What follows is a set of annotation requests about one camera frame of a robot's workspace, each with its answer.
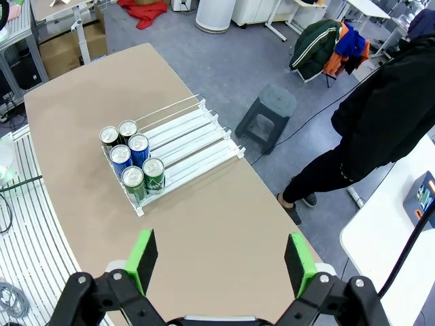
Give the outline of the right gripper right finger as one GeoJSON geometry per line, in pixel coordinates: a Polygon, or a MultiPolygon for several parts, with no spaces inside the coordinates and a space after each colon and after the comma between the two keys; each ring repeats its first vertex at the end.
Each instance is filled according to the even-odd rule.
{"type": "Polygon", "coordinates": [[[321,314],[338,325],[389,324],[372,281],[354,276],[345,282],[319,271],[301,234],[288,236],[284,260],[295,299],[277,325],[312,325],[321,314]]]}

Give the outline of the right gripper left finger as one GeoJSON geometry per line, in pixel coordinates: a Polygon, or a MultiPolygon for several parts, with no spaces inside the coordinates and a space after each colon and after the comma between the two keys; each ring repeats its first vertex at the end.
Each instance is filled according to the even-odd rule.
{"type": "Polygon", "coordinates": [[[129,325],[166,325],[146,298],[157,258],[154,231],[141,231],[123,268],[68,278],[49,324],[100,325],[108,312],[119,311],[129,325]]]}

